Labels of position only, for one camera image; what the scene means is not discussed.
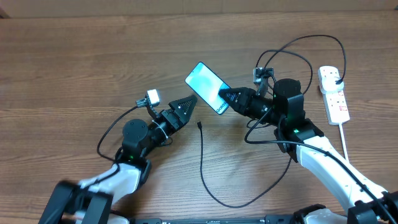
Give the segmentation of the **Samsung Galaxy smartphone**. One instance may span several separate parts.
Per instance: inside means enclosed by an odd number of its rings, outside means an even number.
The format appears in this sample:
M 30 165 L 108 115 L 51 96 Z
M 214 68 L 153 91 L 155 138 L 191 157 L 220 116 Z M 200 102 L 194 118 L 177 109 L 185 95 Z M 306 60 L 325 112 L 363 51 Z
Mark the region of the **Samsung Galaxy smartphone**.
M 229 89 L 227 85 L 214 71 L 203 62 L 198 62 L 185 83 L 218 115 L 222 115 L 229 104 L 220 97 L 220 90 Z

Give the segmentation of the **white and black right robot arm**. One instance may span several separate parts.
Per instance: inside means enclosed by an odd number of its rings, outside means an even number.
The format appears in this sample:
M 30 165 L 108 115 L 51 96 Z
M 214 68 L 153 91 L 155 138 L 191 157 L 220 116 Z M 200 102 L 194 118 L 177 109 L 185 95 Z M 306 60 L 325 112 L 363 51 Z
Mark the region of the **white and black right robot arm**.
M 306 118 L 299 81 L 277 81 L 271 99 L 246 87 L 222 89 L 219 96 L 235 112 L 275 126 L 272 143 L 308 169 L 337 198 L 347 223 L 397 223 L 397 193 L 388 192 L 362 175 Z

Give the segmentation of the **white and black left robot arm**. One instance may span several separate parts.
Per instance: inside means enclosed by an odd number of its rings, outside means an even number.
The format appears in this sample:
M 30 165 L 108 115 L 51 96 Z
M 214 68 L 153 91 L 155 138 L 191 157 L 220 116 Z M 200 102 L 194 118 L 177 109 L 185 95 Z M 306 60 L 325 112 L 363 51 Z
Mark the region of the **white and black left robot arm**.
M 190 120 L 197 103 L 195 95 L 171 101 L 167 110 L 157 112 L 159 96 L 155 90 L 136 102 L 147 108 L 152 121 L 129 120 L 123 127 L 123 141 L 114 157 L 104 154 L 111 167 L 92 178 L 77 183 L 60 181 L 54 188 L 39 219 L 46 223 L 133 223 L 112 209 L 123 197 L 139 190 L 152 168 L 148 155 L 158 147 L 172 143 L 171 136 Z

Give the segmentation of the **white charger plug adapter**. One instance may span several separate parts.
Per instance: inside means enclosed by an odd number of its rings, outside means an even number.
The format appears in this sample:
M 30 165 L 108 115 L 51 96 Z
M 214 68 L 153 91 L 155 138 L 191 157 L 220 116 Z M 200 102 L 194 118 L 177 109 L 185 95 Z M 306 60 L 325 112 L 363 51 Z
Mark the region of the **white charger plug adapter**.
M 328 72 L 322 70 L 320 73 L 320 91 L 323 94 L 331 94 L 337 91 L 342 91 L 344 89 L 344 83 L 341 82 L 337 84 L 340 80 L 340 75 L 338 72 Z

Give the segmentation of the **white power strip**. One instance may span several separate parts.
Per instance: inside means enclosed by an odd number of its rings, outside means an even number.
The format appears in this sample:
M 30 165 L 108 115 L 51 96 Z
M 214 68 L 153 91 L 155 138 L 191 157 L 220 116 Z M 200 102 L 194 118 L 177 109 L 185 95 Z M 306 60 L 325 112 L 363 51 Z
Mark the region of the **white power strip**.
M 322 72 L 322 70 L 339 73 L 336 67 L 328 65 L 320 67 L 318 69 L 319 87 L 320 73 Z M 331 94 L 322 93 L 322 96 L 325 104 L 326 116 L 330 125 L 342 125 L 343 123 L 350 120 L 349 111 L 343 90 Z

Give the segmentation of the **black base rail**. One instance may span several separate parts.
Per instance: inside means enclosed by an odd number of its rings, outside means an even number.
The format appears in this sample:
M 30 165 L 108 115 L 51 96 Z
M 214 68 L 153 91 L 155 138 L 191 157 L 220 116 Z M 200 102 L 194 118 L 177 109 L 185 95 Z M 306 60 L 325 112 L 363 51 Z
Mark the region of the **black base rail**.
M 160 218 L 131 218 L 131 224 L 298 224 L 293 215 L 266 215 L 252 218 L 188 218 L 188 219 L 160 219 Z

